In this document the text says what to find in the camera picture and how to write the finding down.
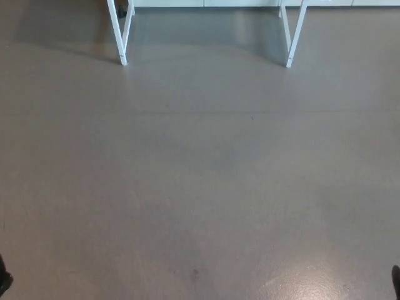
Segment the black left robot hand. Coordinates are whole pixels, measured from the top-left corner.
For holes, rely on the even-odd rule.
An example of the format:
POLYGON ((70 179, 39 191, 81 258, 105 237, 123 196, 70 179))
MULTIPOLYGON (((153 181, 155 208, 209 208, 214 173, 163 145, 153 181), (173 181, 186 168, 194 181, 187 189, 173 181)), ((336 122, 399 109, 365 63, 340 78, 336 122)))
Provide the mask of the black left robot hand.
POLYGON ((3 257, 0 255, 0 293, 3 295, 12 285, 13 277, 7 271, 3 257))

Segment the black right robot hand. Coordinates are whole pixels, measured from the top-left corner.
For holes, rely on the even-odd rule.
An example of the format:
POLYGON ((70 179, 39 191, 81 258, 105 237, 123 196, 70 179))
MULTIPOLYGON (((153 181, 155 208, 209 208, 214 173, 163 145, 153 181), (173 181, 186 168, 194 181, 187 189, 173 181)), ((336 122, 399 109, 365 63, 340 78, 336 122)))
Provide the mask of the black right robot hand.
POLYGON ((396 300, 400 300, 400 267, 398 265, 392 267, 391 276, 396 300))

